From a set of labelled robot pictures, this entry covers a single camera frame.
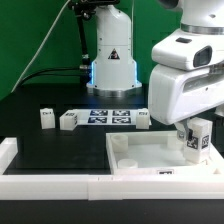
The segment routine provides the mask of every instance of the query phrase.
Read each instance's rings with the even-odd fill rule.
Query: white block
[[[136,113],[136,129],[149,129],[151,125],[149,110],[139,109]]]
[[[216,107],[215,114],[224,117],[224,104]]]
[[[60,117],[60,129],[73,131],[78,125],[78,110],[68,110]]]
[[[210,156],[212,122],[196,117],[190,120],[189,128],[193,130],[193,137],[185,143],[184,157],[193,163],[201,163]]]
[[[42,129],[55,128],[55,116],[53,109],[41,109],[40,119]]]
[[[114,152],[128,151],[128,136],[124,134],[115,134],[111,136],[111,142]]]

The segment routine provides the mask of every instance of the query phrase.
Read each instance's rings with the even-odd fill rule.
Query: white tray
[[[115,152],[112,136],[128,137],[128,150]],[[111,172],[114,175],[145,174],[181,174],[206,175],[217,172],[216,157],[210,157],[200,163],[193,164],[183,157],[183,143],[178,141],[176,131],[173,132],[136,132],[107,134],[107,153]],[[119,162],[135,162],[138,166],[119,167]]]

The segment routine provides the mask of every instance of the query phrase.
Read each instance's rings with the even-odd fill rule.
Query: black cable
[[[79,70],[79,67],[60,67],[60,68],[46,68],[46,69],[42,69],[42,70],[39,70],[35,73],[32,73],[31,75],[29,76],[26,76],[25,78],[23,78],[19,83],[18,83],[18,86],[21,86],[23,85],[24,82],[28,81],[29,79],[32,79],[32,78],[35,78],[35,77],[38,77],[38,76],[41,76],[41,75],[52,75],[52,76],[83,76],[85,75],[85,73],[83,74],[77,74],[77,75],[62,75],[62,74],[46,74],[46,72],[59,72],[59,71],[75,71],[75,70]]]
[[[47,74],[45,74],[45,73],[41,73],[41,74],[32,74],[32,75],[29,75],[29,76],[27,76],[27,77],[25,77],[24,79],[22,79],[21,80],[21,82],[18,84],[18,86],[17,87],[19,87],[19,86],[22,86],[26,81],[28,81],[28,80],[30,80],[30,79],[32,79],[32,78],[35,78],[35,77],[39,77],[39,76],[47,76],[47,75],[49,75],[49,76],[73,76],[73,77],[83,77],[83,76],[89,76],[89,74],[86,74],[86,73],[80,73],[80,74],[51,74],[51,73],[47,73]]]
[[[68,4],[68,7],[75,12],[76,20],[78,24],[78,30],[79,30],[79,38],[80,38],[80,44],[81,44],[81,50],[82,50],[82,63],[83,65],[90,65],[90,57],[88,54],[87,49],[87,43],[86,43],[86,35],[85,35],[85,29],[83,24],[84,20],[90,20],[92,18],[92,15],[95,14],[94,9],[95,6],[90,6],[89,4],[83,5],[82,3],[78,2],[72,2]]]
[[[32,73],[31,75],[41,74],[44,72],[73,71],[73,70],[79,70],[79,67],[46,68],[46,69],[39,70],[35,73]]]

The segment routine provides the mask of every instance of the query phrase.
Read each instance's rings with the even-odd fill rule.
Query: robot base
[[[103,96],[103,97],[128,97],[130,95],[137,95],[142,92],[142,84],[139,83],[136,87],[127,90],[103,90],[94,88],[93,85],[87,84],[87,92],[89,94],[93,94],[96,96]]]

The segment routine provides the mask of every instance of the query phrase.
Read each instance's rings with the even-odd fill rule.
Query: white border
[[[16,139],[6,138],[0,144],[1,165],[16,153]],[[212,156],[221,173],[222,157],[216,150]],[[224,175],[0,175],[0,200],[66,199],[224,199]]]

